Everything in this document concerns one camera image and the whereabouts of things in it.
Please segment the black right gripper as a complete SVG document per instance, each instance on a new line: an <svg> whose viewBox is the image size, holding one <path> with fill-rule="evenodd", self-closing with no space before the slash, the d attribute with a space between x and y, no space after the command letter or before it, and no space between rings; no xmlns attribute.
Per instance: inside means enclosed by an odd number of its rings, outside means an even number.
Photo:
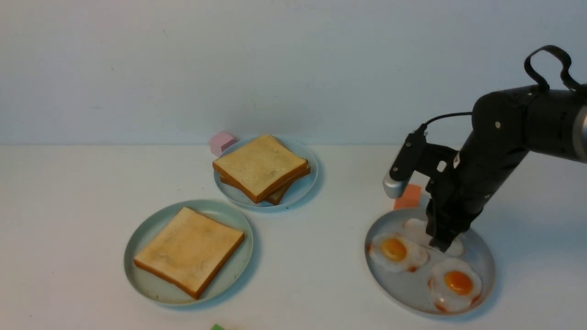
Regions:
<svg viewBox="0 0 587 330"><path fill-rule="evenodd" d="M427 190L429 245L446 252L467 232L500 187L500 165L480 153L458 152Z"/></svg>

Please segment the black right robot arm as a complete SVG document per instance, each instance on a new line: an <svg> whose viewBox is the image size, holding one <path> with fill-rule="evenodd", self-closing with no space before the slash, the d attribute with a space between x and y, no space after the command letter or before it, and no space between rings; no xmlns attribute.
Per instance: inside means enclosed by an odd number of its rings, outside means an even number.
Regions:
<svg viewBox="0 0 587 330"><path fill-rule="evenodd" d="M529 152L586 161L586 98L571 91L492 92L476 101L471 123L461 149L426 187L429 245L442 252L468 230Z"/></svg>

